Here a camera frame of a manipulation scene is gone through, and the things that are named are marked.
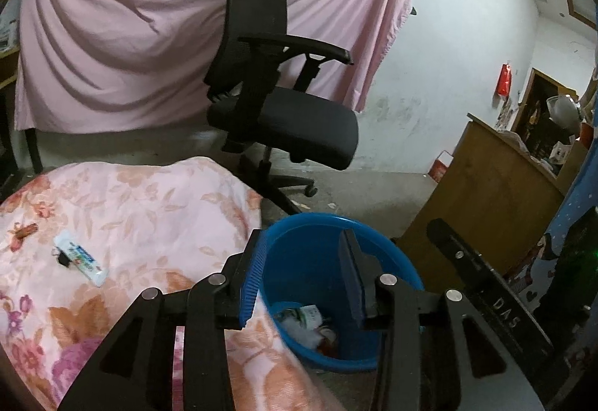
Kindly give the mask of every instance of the floral blanket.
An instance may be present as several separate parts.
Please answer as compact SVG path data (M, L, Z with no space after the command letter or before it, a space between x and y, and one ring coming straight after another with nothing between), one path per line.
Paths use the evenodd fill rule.
M38 401L55 410L83 365L139 293L191 287L242 251L260 197L207 158L167 167L81 163L38 176L0 206L0 344ZM24 239L19 229L35 223ZM110 273L95 287L58 264L68 229ZM182 409L182 329L173 408ZM238 411L324 409L262 302L226 336Z

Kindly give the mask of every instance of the white wall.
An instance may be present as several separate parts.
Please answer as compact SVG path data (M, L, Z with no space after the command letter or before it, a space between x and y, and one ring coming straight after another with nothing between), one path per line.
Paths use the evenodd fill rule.
M531 67L583 95L590 82L598 33L588 39L576 31L540 15Z
M411 16L382 63L359 115L360 147L350 169L427 172L451 151L472 112L494 125L500 105L493 92L503 63L513 68L515 92L524 85L533 49L537 8L533 0L413 0ZM100 136L40 134L44 164L110 160L168 163L218 154L221 136L193 128ZM20 156L26 163L26 157ZM291 164L277 153L276 167Z

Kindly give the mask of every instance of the trash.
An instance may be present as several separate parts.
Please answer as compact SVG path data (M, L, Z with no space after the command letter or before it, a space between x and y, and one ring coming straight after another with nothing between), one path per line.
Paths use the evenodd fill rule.
M325 319L316 305L287 308L274 318L299 345L329 357L337 355L336 332L329 325L330 319Z
M293 204L295 207L301 207L302 209L306 209L306 210L312 210L312 208L311 208L311 207L308 207L308 206L307 206L307 205L305 205L304 203L299 203L299 202L296 202L296 201L295 201L295 200L293 200L293 199L291 199L291 202L292 202L292 204Z
M100 264L85 249L76 244L68 230L63 230L54 238L54 246L64 253L71 263L98 288L104 284L108 276L108 270L102 269Z
M564 162L567 160L567 155L569 154L570 149L570 145L564 145L560 141L557 141L552 148L550 156L548 157L548 161L554 164L564 164Z

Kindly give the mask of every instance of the chair base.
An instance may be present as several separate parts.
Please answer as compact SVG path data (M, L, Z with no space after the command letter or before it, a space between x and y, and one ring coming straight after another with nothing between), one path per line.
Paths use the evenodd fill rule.
M291 202L280 188L286 187L305 187L306 197L313 197L318 189L314 186L315 181L311 178L302 176L270 175L272 164L267 161L269 156L255 166L251 160L242 155L238 163L238 178L253 188L265 199L271 200L277 207L281 208L289 215L300 214L301 210Z

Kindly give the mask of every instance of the chair caster wheel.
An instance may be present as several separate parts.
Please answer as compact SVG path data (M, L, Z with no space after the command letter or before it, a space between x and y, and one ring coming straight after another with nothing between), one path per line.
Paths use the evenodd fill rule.
M313 185L307 185L307 187L305 187L305 190L303 191L303 194L308 199L313 197L316 193L318 193L318 188L314 187Z

